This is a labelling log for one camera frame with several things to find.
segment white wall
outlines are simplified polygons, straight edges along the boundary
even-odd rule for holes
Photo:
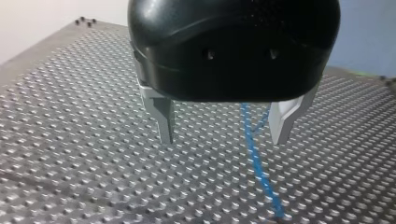
[[[75,12],[70,0],[1,0],[0,64],[60,30]]]
[[[80,16],[127,24],[128,0],[0,0],[0,64]]]
[[[128,0],[77,0],[77,2],[80,16],[127,25]]]

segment blue tape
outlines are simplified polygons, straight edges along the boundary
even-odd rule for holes
[[[283,217],[284,212],[283,212],[282,204],[281,204],[279,198],[274,194],[274,191],[270,185],[270,181],[264,175],[264,172],[262,170],[262,163],[260,161],[259,152],[257,151],[257,149],[254,145],[252,131],[250,129],[250,120],[248,117],[248,104],[245,104],[245,103],[242,104],[242,114],[243,114],[243,119],[244,119],[244,128],[245,128],[245,137],[247,139],[247,147],[248,147],[248,151],[250,153],[251,159],[253,160],[254,173],[260,179],[260,183],[262,184],[262,188],[264,189],[265,194],[268,195],[270,198],[272,198],[272,204],[275,209],[275,216]],[[265,119],[262,119],[262,120],[263,120],[263,123],[265,123],[268,119],[268,116],[263,116],[263,117]]]

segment metal table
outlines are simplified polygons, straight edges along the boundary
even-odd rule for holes
[[[239,104],[178,102],[161,145],[126,27],[69,25],[0,68],[0,223],[274,223]],[[256,136],[284,223],[396,223],[396,98],[326,70],[285,146]],[[250,105],[253,123],[266,105]]]

